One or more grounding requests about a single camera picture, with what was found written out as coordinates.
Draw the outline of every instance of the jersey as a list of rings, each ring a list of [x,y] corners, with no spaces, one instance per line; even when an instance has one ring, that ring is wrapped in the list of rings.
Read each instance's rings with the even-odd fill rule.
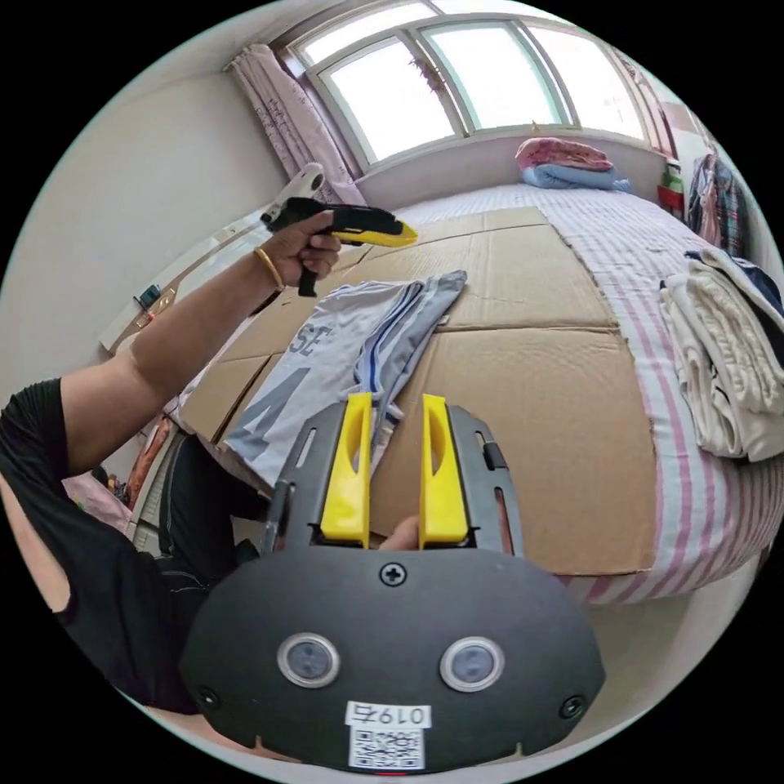
[[[226,445],[273,487],[305,420],[354,392],[373,399],[372,466],[403,417],[394,398],[466,284],[463,270],[371,281],[325,296],[246,407]]]

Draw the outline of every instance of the window frame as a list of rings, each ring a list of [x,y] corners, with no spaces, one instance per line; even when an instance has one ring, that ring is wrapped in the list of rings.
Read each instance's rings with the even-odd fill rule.
[[[334,16],[329,21],[317,24],[312,29],[307,30],[294,40],[289,40],[281,46],[278,54],[289,67],[292,75],[309,87],[317,101],[330,115],[332,125],[339,131],[350,157],[357,164],[358,174],[366,176],[408,160],[420,157],[422,154],[434,152],[440,149],[449,149],[456,145],[464,144],[467,141],[476,139],[504,138],[508,136],[526,136],[532,133],[547,135],[565,136],[569,134],[593,136],[594,138],[619,141],[622,144],[639,147],[641,149],[652,150],[660,154],[668,154],[668,141],[662,138],[661,131],[653,117],[653,111],[648,106],[648,99],[635,83],[632,75],[618,57],[616,52],[607,43],[601,41],[594,35],[585,30],[564,22],[547,19],[540,16],[526,16],[525,14],[483,12],[473,14],[448,14],[442,12],[430,0],[416,0],[422,5],[427,6],[434,12],[433,16],[398,25],[396,27],[374,33],[371,36],[362,38],[349,46],[334,52],[329,57],[313,65],[310,59],[304,54],[303,49],[308,41],[328,32],[330,29],[349,23],[364,16],[371,16],[373,13],[387,8],[406,5],[412,0],[376,0],[376,2],[362,5],[359,8],[349,9],[338,16]],[[446,29],[450,26],[465,27],[467,25],[504,25],[516,38],[518,44],[523,49],[525,55],[531,60],[532,64],[538,68],[541,78],[550,90],[550,99],[555,103],[556,109],[565,117],[567,122],[548,125],[519,125],[494,128],[476,128],[471,119],[469,107],[463,99],[460,88],[453,78],[450,68],[440,58],[435,47],[430,45],[423,30],[432,28]],[[602,53],[608,58],[611,66],[621,79],[626,92],[631,98],[639,125],[642,129],[644,138],[636,139],[633,136],[603,131],[600,129],[586,128],[580,123],[579,115],[575,109],[568,89],[564,84],[558,70],[555,68],[552,59],[545,51],[544,47],[537,41],[536,36],[531,30],[549,29],[568,35],[575,35],[593,42]],[[403,152],[391,155],[382,160],[372,159],[368,154],[370,145],[364,138],[361,126],[356,122],[353,112],[348,105],[343,105],[340,93],[329,81],[330,72],[338,70],[342,65],[365,56],[374,49],[388,45],[390,41],[401,42],[411,52],[412,58],[422,59],[435,67],[443,81],[443,91],[439,91],[439,99],[444,110],[452,123],[453,133],[451,136],[418,145]]]

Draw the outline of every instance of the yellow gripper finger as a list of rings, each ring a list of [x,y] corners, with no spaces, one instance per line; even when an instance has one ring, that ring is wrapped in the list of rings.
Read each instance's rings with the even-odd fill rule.
[[[365,549],[370,542],[371,423],[370,393],[350,395],[321,517],[325,539],[356,542]]]
[[[400,234],[383,234],[378,231],[363,231],[361,233],[333,231],[332,233],[346,242],[368,243],[382,247],[406,247],[413,245],[419,239],[417,232],[405,223],[403,223],[403,231]]]
[[[422,395],[422,425],[420,550],[432,544],[456,545],[468,535],[460,468],[444,398]]]

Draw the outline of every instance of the cardboard sheet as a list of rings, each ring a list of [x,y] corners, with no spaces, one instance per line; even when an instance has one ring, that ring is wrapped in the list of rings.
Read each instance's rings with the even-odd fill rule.
[[[372,528],[417,512],[423,393],[485,420],[519,496],[526,556],[563,575],[653,563],[656,465],[634,361],[585,267],[533,208],[427,225],[409,248],[343,254],[319,284],[455,269],[468,284],[398,399],[406,419],[372,482]],[[314,302],[282,294],[205,375],[182,416],[220,444]]]

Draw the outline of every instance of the blue blanket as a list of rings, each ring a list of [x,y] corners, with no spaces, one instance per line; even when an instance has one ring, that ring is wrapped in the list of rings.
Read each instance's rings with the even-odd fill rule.
[[[520,181],[535,188],[592,188],[631,193],[629,181],[619,180],[615,167],[608,171],[591,171],[561,166],[558,163],[543,163],[523,169],[520,172]]]

